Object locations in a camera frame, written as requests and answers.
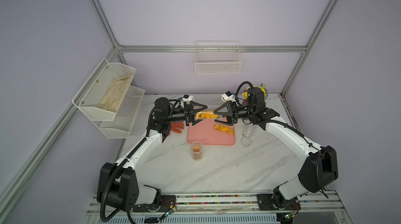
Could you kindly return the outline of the clear jar front cookies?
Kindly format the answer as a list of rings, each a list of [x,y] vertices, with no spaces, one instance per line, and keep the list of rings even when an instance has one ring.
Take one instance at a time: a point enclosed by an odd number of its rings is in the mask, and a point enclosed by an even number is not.
[[[219,115],[215,114],[214,111],[200,111],[198,113],[196,113],[196,117],[197,120],[203,120],[203,119],[218,119]]]

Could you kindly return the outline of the clear jar with cookies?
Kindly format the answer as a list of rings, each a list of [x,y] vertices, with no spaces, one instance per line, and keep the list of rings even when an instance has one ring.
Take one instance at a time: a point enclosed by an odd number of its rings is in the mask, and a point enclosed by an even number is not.
[[[256,125],[245,125],[242,130],[241,145],[250,147],[252,145],[252,137],[255,133]]]

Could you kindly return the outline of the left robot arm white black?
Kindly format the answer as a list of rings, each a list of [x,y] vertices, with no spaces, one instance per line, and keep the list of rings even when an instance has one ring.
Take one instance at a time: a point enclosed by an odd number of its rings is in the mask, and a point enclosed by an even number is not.
[[[100,203],[102,222],[108,222],[119,211],[129,215],[137,205],[159,209],[161,190],[149,185],[140,186],[136,169],[166,140],[173,123],[195,125],[199,123],[197,113],[206,109],[206,105],[194,102],[189,95],[180,99],[161,97],[155,101],[142,139],[122,158],[105,163],[100,170],[97,202]]]

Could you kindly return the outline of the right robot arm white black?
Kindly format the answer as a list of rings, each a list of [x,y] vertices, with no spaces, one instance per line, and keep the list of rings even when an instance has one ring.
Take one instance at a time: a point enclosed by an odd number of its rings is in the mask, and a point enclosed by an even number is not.
[[[252,125],[259,126],[281,140],[302,162],[298,174],[273,190],[273,207],[285,209],[292,200],[306,193],[320,192],[338,179],[337,153],[331,146],[323,147],[310,140],[296,128],[290,126],[278,112],[268,108],[265,93],[249,81],[247,97],[240,102],[238,97],[242,86],[236,93],[226,92],[221,96],[223,105],[214,114],[226,118],[224,125],[232,126],[240,119],[247,119]]]

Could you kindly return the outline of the clear jar with pretzels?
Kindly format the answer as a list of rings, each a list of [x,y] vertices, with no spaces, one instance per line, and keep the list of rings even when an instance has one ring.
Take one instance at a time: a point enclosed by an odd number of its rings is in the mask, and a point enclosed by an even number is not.
[[[195,161],[199,161],[203,157],[203,145],[199,141],[195,141],[191,143],[191,152],[192,152],[192,158]]]

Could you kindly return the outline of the orange cookie pile on tray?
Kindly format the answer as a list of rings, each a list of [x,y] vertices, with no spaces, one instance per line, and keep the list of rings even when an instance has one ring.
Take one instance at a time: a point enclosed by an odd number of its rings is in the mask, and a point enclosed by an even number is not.
[[[220,132],[225,132],[228,135],[234,135],[235,131],[230,128],[229,126],[223,125],[223,124],[215,124],[214,125],[214,130],[220,131]]]

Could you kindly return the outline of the red rubber glove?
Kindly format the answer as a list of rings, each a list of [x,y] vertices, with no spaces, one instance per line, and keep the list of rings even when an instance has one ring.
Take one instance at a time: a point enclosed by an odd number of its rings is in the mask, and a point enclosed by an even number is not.
[[[171,131],[181,134],[182,131],[185,129],[184,122],[173,122],[171,123]]]

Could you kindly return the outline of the pink plastic tray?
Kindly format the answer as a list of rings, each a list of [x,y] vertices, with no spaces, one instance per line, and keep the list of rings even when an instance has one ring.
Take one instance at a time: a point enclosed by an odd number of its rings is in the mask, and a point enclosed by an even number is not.
[[[228,135],[225,132],[214,130],[214,125],[217,124],[213,119],[203,119],[200,123],[189,126],[187,141],[193,143],[201,142],[203,145],[221,145],[232,146],[236,142],[234,135]]]

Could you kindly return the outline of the yellow sunflower bouquet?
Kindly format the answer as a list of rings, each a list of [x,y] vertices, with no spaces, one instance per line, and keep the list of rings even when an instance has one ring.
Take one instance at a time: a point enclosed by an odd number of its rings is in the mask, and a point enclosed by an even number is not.
[[[266,90],[264,84],[261,84],[260,86],[253,86],[253,88],[255,92],[261,92],[265,100],[268,98],[268,91]],[[249,86],[242,92],[242,96],[245,99],[247,99],[248,96],[251,94],[252,94],[252,89]]]

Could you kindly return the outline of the lower white mesh shelf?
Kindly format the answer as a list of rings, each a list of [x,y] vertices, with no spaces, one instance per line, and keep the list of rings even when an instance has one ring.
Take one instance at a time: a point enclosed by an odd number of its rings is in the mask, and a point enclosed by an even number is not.
[[[100,130],[108,139],[123,139],[129,137],[137,114],[140,110],[141,102],[145,90],[130,86],[125,98],[113,121],[103,121]]]

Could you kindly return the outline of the white mesh shelf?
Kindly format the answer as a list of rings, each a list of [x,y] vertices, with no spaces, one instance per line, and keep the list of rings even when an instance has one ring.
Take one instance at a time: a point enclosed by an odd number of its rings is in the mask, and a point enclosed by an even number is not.
[[[145,90],[130,86],[125,98],[113,121],[103,121],[100,130],[108,139],[123,139],[129,137],[137,114],[140,110],[141,102]]]
[[[103,59],[72,99],[72,103],[91,121],[112,121],[117,115],[135,73],[136,69],[133,67],[121,63],[110,63],[107,59]],[[112,96],[110,88],[114,81],[119,81],[123,88]],[[110,103],[114,106],[107,109],[106,97],[111,96],[113,99]]]

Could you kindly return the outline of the beige cloth in shelf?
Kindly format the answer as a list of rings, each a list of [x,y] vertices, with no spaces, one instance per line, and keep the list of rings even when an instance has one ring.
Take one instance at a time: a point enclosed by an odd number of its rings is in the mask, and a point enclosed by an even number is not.
[[[98,108],[112,113],[117,113],[117,110],[133,76],[133,74],[120,76],[112,81],[106,94],[98,104]]]

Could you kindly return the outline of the upper white mesh shelf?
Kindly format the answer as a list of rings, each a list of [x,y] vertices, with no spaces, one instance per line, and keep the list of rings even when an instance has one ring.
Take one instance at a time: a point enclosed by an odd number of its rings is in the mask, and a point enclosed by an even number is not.
[[[107,59],[103,59],[72,99],[72,103],[91,121],[112,121],[117,115],[135,73],[136,69],[133,67],[121,63],[110,63]],[[112,96],[110,88],[114,81],[119,81],[123,88]],[[106,97],[111,96],[113,99],[110,103],[114,106],[107,109]]]

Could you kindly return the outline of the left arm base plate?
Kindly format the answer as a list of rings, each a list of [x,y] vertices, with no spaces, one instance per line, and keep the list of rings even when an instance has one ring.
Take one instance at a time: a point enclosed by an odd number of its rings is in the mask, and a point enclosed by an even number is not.
[[[171,206],[176,204],[175,195],[162,195],[152,204],[135,205],[132,208],[134,213],[161,213],[167,212]]]

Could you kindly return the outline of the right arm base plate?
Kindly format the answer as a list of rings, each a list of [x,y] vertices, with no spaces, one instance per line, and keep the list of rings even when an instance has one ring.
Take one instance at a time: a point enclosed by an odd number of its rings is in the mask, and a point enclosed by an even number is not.
[[[300,204],[297,198],[287,200],[280,193],[257,194],[256,198],[261,211],[300,209]]]

